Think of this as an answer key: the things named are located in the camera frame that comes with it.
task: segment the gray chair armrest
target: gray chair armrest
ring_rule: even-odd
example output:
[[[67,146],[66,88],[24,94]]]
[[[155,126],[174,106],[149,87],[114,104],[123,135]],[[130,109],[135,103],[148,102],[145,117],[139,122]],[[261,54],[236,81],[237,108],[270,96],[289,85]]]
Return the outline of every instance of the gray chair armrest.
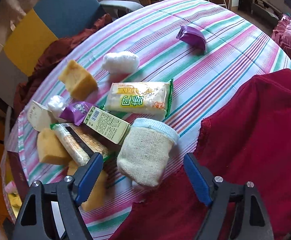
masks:
[[[143,8],[143,6],[137,2],[132,1],[124,1],[124,0],[103,0],[100,2],[103,8],[111,8],[111,9],[128,9],[131,12],[139,10]]]

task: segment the plastic food wrapper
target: plastic food wrapper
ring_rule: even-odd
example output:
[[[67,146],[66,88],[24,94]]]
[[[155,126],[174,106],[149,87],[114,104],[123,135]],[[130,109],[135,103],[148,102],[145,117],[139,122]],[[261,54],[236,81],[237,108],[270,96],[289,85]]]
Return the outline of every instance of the plastic food wrapper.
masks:
[[[14,181],[10,181],[5,187],[4,187],[6,193],[10,194],[10,193],[14,193],[17,194],[18,190],[16,189],[16,185],[14,183]]]
[[[69,104],[60,114],[60,118],[80,125],[93,105],[87,102]]]
[[[56,136],[67,150],[69,155],[79,166],[86,165],[90,160],[89,155],[84,150],[89,147],[93,152],[99,152],[103,156],[103,161],[110,156],[107,147],[97,141],[92,135],[83,132],[81,127],[71,123],[59,123],[51,126]]]
[[[131,74],[135,72],[139,63],[139,57],[132,52],[110,52],[103,57],[102,69],[109,71],[109,73]]]
[[[52,112],[54,118],[58,119],[60,114],[66,108],[67,103],[66,100],[61,96],[52,96],[47,103],[47,109]]]
[[[181,29],[176,38],[203,51],[206,49],[207,41],[204,35],[201,33],[201,31],[193,27],[187,25],[181,26]]]
[[[167,116],[170,112],[172,91],[173,79],[170,82],[113,83],[104,109]]]

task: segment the metal screw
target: metal screw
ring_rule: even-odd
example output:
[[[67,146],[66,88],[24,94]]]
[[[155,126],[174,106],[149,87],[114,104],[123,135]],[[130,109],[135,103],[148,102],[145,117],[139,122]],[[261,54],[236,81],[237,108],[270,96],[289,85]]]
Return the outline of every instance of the metal screw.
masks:
[[[248,181],[248,182],[247,182],[247,186],[248,186],[248,187],[254,187],[254,183],[253,183],[252,181]]]
[[[70,182],[72,180],[72,176],[65,176],[63,180],[65,182]]]
[[[214,180],[215,180],[216,182],[223,182],[223,178],[222,178],[221,176],[215,176],[215,177],[214,177]]]
[[[33,187],[37,187],[37,186],[39,186],[40,185],[40,181],[39,180],[36,180],[36,181],[34,181],[33,183],[32,183],[32,186]]]

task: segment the round table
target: round table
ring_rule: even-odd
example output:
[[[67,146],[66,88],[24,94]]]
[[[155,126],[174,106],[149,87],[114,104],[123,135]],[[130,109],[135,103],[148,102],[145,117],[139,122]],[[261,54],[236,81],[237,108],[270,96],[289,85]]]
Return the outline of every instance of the round table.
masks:
[[[202,53],[177,40],[181,25],[202,31],[207,40]],[[140,57],[131,75],[110,76],[101,69],[103,55],[128,50]],[[86,101],[102,105],[112,82],[170,81],[174,92],[170,115],[164,122],[180,135],[170,152],[165,176],[178,169],[182,157],[195,149],[200,121],[225,105],[237,89],[253,75],[291,69],[291,60],[265,33],[235,13],[205,0],[165,0],[107,25],[70,53],[47,77],[33,96],[46,105],[53,95],[69,98],[58,76],[70,59],[84,66],[97,80],[99,90]],[[66,167],[39,163],[37,134],[26,118],[29,104],[14,126],[7,148],[18,148],[24,173],[31,184],[57,182]],[[133,123],[137,117],[120,113]],[[128,216],[131,205],[142,200],[131,181],[119,174],[116,161],[105,165],[109,174],[107,200],[103,207],[82,213],[95,240],[108,239]]]

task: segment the light blue sock cuff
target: light blue sock cuff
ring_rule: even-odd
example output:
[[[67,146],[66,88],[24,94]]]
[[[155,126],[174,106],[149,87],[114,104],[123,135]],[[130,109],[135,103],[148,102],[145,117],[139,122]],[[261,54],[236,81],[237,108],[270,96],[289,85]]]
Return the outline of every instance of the light blue sock cuff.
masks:
[[[132,127],[143,127],[156,130],[157,132],[163,133],[166,135],[174,144],[177,144],[179,140],[178,133],[173,130],[170,126],[166,125],[163,122],[148,119],[148,118],[137,118],[135,119]]]

